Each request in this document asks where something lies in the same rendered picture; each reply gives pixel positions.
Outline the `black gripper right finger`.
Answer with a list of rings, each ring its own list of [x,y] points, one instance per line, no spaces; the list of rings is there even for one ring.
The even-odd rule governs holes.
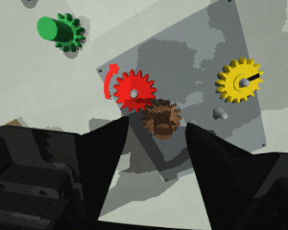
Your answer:
[[[241,230],[280,177],[288,152],[252,154],[188,123],[188,154],[212,230]]]

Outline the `green gear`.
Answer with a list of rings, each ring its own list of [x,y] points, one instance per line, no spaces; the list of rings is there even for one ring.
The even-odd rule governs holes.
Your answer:
[[[49,41],[57,41],[56,47],[61,48],[64,52],[76,52],[76,47],[83,48],[79,41],[85,39],[80,33],[84,30],[83,27],[77,27],[80,24],[80,19],[73,19],[72,14],[67,13],[65,16],[58,13],[58,20],[50,17],[42,17],[37,21],[38,34],[43,39]]]

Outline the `red curved arrow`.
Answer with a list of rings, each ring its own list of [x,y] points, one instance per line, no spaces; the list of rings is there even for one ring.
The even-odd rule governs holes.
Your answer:
[[[118,68],[116,64],[109,65],[108,73],[106,74],[105,81],[104,81],[104,93],[106,99],[110,99],[109,92],[108,92],[108,84],[112,74],[117,74]]]

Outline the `yellow gear with black stripe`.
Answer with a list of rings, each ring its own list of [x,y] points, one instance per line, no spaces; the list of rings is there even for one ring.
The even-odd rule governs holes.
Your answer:
[[[221,85],[217,88],[217,91],[223,92],[220,97],[227,97],[228,102],[234,101],[236,103],[239,103],[240,99],[247,101],[248,96],[254,97],[253,91],[260,89],[258,84],[264,80],[260,79],[263,71],[256,70],[261,65],[253,64],[253,62],[253,59],[246,60],[244,57],[240,57],[238,62],[235,59],[231,61],[231,67],[224,65],[226,72],[218,73],[222,79],[215,81]],[[250,80],[251,84],[247,87],[240,86],[239,81],[242,78]]]

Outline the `brown gear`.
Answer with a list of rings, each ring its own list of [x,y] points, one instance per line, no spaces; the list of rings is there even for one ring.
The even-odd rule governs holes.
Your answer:
[[[170,100],[163,103],[162,99],[159,99],[158,104],[153,100],[153,106],[146,104],[148,111],[143,110],[144,117],[141,118],[141,121],[145,122],[143,127],[148,128],[148,133],[152,131],[159,140],[169,139],[173,131],[176,132],[175,127],[180,127],[178,121],[182,120],[179,115],[181,111],[176,107],[175,103],[170,106]]]

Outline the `red gear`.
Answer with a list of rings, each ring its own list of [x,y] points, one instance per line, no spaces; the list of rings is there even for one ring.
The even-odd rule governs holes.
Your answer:
[[[113,96],[119,97],[117,103],[122,102],[122,108],[127,106],[129,112],[135,108],[135,111],[138,113],[140,107],[143,110],[146,110],[146,104],[152,105],[150,99],[153,100],[156,98],[154,94],[151,94],[156,92],[156,88],[151,87],[155,81],[147,81],[149,74],[141,77],[141,70],[138,71],[137,75],[134,74],[133,69],[131,69],[129,76],[126,72],[123,72],[122,75],[124,79],[116,78],[120,84],[113,85],[113,87],[118,90],[113,94]],[[133,89],[138,91],[138,96],[136,98],[132,98],[130,95],[130,92]]]

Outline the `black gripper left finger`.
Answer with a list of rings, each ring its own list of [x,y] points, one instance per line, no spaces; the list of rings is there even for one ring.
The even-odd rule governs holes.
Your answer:
[[[3,166],[10,163],[68,172],[79,219],[98,220],[128,129],[126,116],[83,135],[0,126],[0,160]]]

